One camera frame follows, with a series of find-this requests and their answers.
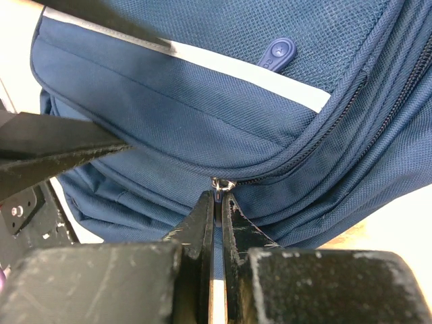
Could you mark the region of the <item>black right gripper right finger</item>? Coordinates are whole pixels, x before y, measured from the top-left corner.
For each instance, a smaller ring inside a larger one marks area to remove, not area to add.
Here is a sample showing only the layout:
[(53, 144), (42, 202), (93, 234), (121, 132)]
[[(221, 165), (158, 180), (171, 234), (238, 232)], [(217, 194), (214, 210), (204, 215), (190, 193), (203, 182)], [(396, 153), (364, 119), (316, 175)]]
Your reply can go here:
[(282, 248), (221, 203), (228, 323), (430, 323), (408, 265), (392, 252)]

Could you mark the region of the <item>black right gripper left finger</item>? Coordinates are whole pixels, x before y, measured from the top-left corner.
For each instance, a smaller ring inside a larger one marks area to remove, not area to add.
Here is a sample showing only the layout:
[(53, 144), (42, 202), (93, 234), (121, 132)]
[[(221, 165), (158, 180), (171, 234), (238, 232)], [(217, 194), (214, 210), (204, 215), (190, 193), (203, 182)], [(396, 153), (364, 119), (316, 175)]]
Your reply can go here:
[(162, 240), (33, 250), (1, 293), (2, 323), (208, 323), (213, 193)]

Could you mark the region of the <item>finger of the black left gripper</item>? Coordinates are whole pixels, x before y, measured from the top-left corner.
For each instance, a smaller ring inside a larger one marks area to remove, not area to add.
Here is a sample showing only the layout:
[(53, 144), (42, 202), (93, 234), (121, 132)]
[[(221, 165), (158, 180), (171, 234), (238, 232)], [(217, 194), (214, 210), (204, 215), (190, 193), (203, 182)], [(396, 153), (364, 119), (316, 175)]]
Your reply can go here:
[(1, 112), (1, 200), (131, 146), (91, 121)]
[(173, 48), (169, 41), (163, 40), (162, 35), (153, 27), (144, 23), (131, 21), (130, 18), (110, 9), (104, 1), (36, 1), (62, 14), (80, 18), (85, 22), (94, 23), (98, 26), (133, 36), (142, 41), (148, 41), (154, 45), (161, 45), (161, 48), (172, 53)]

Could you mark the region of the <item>navy blue student backpack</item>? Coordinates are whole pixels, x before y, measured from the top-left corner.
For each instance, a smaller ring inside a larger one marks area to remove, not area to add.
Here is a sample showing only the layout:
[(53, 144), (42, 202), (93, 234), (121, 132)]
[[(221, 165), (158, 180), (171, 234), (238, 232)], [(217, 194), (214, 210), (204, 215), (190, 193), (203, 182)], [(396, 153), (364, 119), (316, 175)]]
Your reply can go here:
[(169, 41), (48, 7), (41, 110), (132, 145), (59, 176), (107, 242), (155, 240), (213, 180), (282, 246), (315, 248), (431, 183), (430, 1), (104, 1)]

